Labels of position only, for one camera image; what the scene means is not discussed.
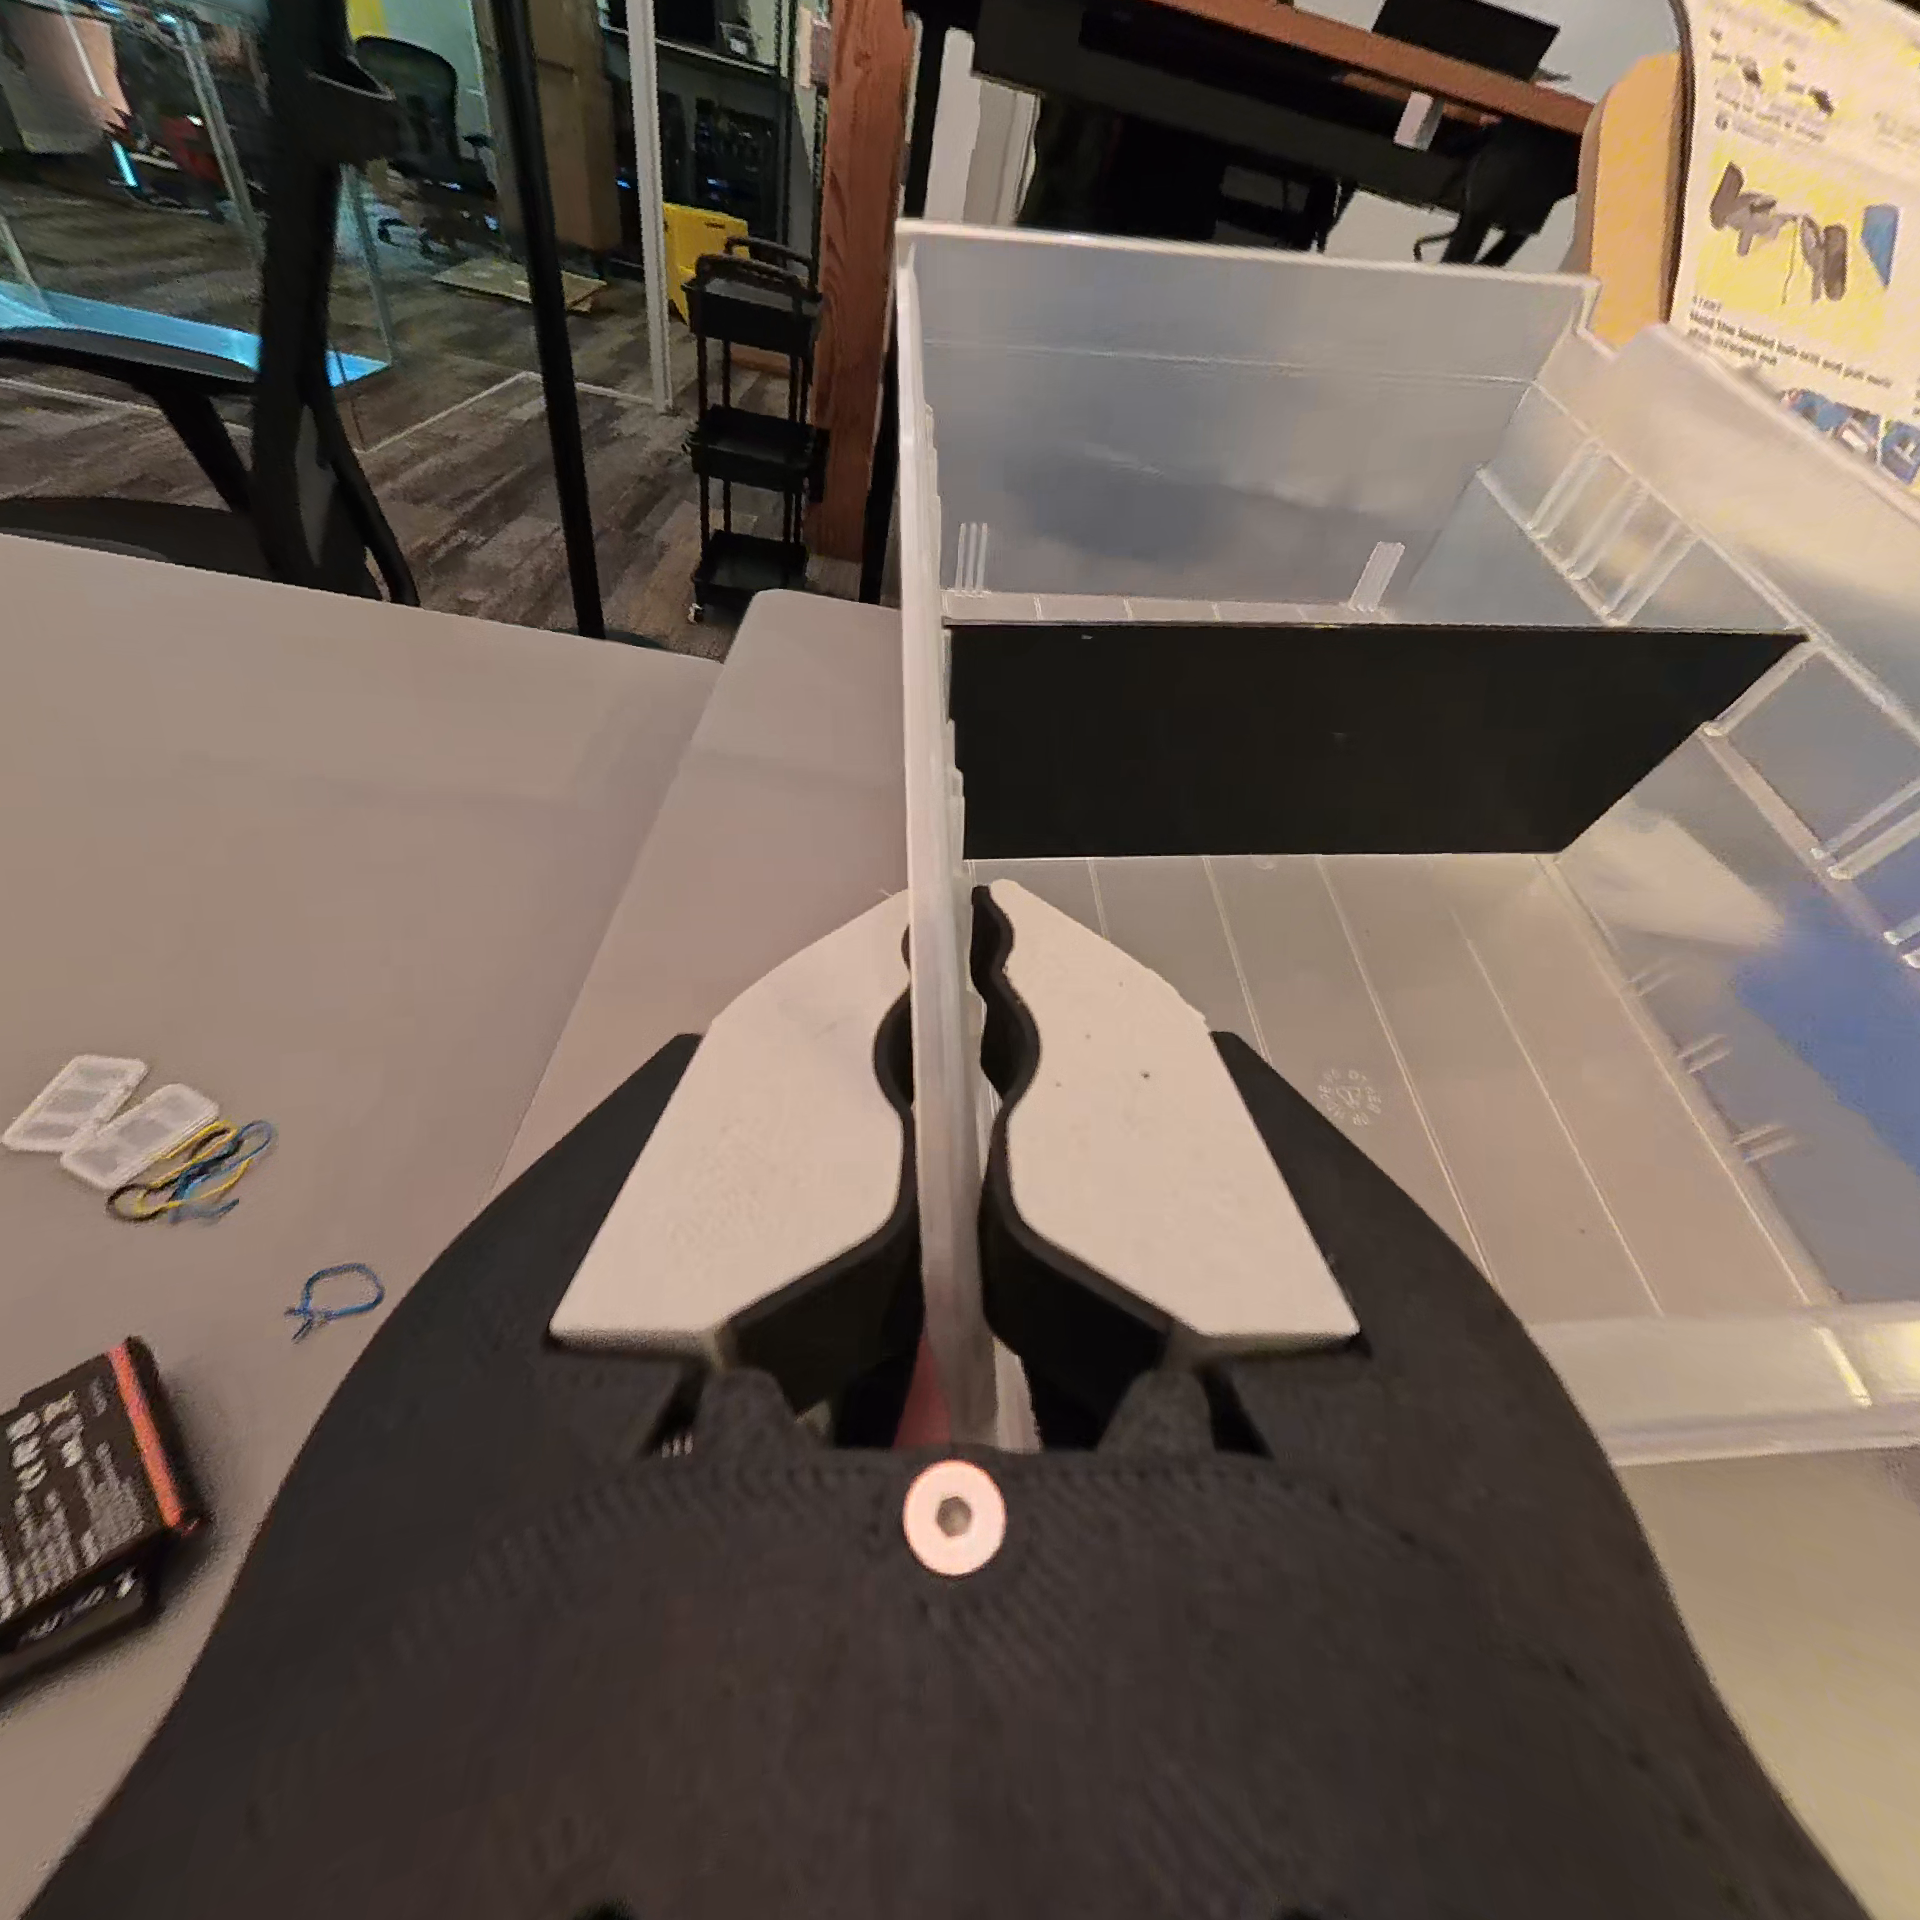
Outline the black monitor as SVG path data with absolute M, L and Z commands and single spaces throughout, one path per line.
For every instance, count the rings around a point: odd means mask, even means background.
M 1558 23 L 1550 18 L 1491 2 L 1306 2 L 1302 7 L 1514 81 L 1539 81 L 1562 34 Z

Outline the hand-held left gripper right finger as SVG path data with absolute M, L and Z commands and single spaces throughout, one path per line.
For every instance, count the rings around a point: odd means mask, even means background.
M 1018 879 L 971 897 L 981 1303 L 1039 1444 L 1093 1450 L 1147 1375 L 1339 1353 L 1358 1314 L 1233 1055 L 1166 978 Z

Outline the black rolling cart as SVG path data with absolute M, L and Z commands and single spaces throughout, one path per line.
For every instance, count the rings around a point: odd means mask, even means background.
M 751 236 L 700 257 L 683 297 L 700 401 L 685 449 L 701 517 L 689 614 L 708 621 L 807 581 L 805 517 L 825 490 L 827 434 L 809 417 L 825 297 L 805 253 Z M 779 414 L 733 398 L 747 353 L 785 379 Z

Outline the blue rubber band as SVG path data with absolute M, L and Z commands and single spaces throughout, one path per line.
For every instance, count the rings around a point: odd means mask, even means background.
M 290 1340 L 301 1342 L 335 1324 L 378 1313 L 387 1295 L 387 1284 L 370 1263 L 327 1263 L 299 1284 L 283 1319 L 290 1325 Z

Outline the yellow and blue rubber bands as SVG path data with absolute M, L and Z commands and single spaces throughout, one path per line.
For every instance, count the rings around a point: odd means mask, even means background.
M 215 1220 L 234 1211 L 235 1188 L 276 1145 L 273 1121 L 211 1121 L 139 1175 L 113 1188 L 107 1215 L 127 1226 Z

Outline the wooden post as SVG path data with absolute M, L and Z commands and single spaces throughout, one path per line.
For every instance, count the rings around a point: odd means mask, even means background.
M 868 499 L 892 341 L 894 228 L 917 34 L 900 2 L 835 2 L 819 258 L 822 330 L 812 418 L 822 495 L 807 535 L 829 587 L 876 602 Z

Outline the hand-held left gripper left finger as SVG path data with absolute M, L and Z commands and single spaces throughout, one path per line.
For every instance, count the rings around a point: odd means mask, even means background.
M 590 1357 L 756 1371 L 842 1450 L 889 1450 L 921 1353 L 908 898 L 715 1015 L 551 1313 Z

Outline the black printed box orange edge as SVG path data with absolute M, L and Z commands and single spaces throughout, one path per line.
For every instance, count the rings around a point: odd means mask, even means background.
M 127 1334 L 3 1421 L 3 1698 L 148 1625 L 209 1525 L 153 1347 Z

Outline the instruction sheet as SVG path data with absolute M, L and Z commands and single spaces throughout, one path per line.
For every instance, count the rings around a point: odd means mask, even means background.
M 1918 11 L 1679 2 L 1669 322 L 1918 490 Z

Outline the yellow floor sign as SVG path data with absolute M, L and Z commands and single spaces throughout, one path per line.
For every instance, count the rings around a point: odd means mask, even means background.
M 723 257 L 732 243 L 751 236 L 750 223 L 717 207 L 662 203 L 665 291 L 670 314 L 690 326 L 689 286 L 706 257 Z

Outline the clear plastic bin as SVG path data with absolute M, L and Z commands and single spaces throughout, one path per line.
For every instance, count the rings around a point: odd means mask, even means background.
M 1633 1467 L 1916 1446 L 1916 503 L 1572 277 L 898 234 L 927 1276 L 1018 879 L 1411 1193 Z M 1803 633 L 1564 854 L 969 858 L 973 621 Z

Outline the black bin divider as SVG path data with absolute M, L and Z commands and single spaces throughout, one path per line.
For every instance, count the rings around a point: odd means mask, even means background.
M 1805 635 L 973 621 L 969 858 L 1556 858 Z

